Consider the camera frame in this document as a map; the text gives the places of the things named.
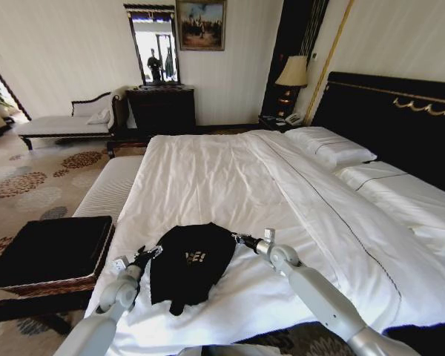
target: mirror frame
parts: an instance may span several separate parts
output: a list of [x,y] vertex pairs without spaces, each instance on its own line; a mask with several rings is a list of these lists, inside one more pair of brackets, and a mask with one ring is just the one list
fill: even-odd
[[[135,54],[139,62],[140,75],[142,76],[143,85],[181,85],[181,72],[179,71],[179,59],[178,59],[178,38],[177,38],[177,28],[175,25],[175,6],[173,5],[146,5],[146,4],[124,4],[125,11],[127,11],[128,23],[131,27],[133,44],[135,46]],[[145,74],[143,73],[143,63],[140,58],[139,45],[136,43],[135,28],[132,22],[132,13],[142,13],[142,12],[152,12],[152,13],[172,13],[171,17],[171,32],[175,39],[175,65],[177,66],[178,80],[175,82],[159,82],[159,83],[147,83],[145,80]]]

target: mirror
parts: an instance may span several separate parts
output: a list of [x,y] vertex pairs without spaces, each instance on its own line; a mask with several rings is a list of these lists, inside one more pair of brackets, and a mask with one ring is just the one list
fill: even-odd
[[174,6],[124,4],[124,7],[143,84],[179,84]]

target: black headboard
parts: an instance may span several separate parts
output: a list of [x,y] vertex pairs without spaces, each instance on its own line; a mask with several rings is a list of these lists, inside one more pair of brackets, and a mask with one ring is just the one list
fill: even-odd
[[445,191],[445,82],[331,72],[312,124]]

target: telephone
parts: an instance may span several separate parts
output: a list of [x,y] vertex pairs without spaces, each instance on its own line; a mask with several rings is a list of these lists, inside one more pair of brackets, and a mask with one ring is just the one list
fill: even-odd
[[299,125],[302,123],[302,118],[300,117],[300,115],[298,113],[293,113],[292,115],[288,115],[285,118],[285,122],[287,124],[295,126],[295,125]]

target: lampshade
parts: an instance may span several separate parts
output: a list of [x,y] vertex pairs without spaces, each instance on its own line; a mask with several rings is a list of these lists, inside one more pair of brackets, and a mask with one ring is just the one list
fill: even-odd
[[291,56],[275,82],[289,87],[306,87],[306,56]]

